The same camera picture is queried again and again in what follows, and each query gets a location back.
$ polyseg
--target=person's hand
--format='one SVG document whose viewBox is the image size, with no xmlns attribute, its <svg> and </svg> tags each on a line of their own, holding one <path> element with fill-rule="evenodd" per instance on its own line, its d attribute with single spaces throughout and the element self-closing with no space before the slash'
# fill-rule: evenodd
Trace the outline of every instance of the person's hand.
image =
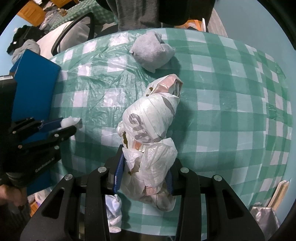
<svg viewBox="0 0 296 241">
<path fill-rule="evenodd" d="M 15 187 L 0 186 L 0 205 L 7 201 L 13 202 L 15 206 L 23 206 L 27 203 L 27 188 L 17 189 Z"/>
</svg>

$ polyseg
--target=silver screw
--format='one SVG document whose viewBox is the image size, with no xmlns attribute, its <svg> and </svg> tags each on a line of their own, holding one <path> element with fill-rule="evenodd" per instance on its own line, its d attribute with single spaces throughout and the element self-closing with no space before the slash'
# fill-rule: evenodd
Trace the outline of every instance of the silver screw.
<svg viewBox="0 0 296 241">
<path fill-rule="evenodd" d="M 218 181 L 218 182 L 222 181 L 222 177 L 219 176 L 219 175 L 215 175 L 215 176 L 214 176 L 214 179 L 215 179 L 216 181 Z"/>
<path fill-rule="evenodd" d="M 68 180 L 71 180 L 72 177 L 73 177 L 72 174 L 67 174 L 67 175 L 65 176 L 65 179 L 68 181 Z"/>
<path fill-rule="evenodd" d="M 105 172 L 107 170 L 106 167 L 99 167 L 98 172 Z"/>
<path fill-rule="evenodd" d="M 180 169 L 180 171 L 181 171 L 182 173 L 188 173 L 188 172 L 189 172 L 189 169 L 188 169 L 187 167 L 182 167 L 182 168 Z"/>
</svg>

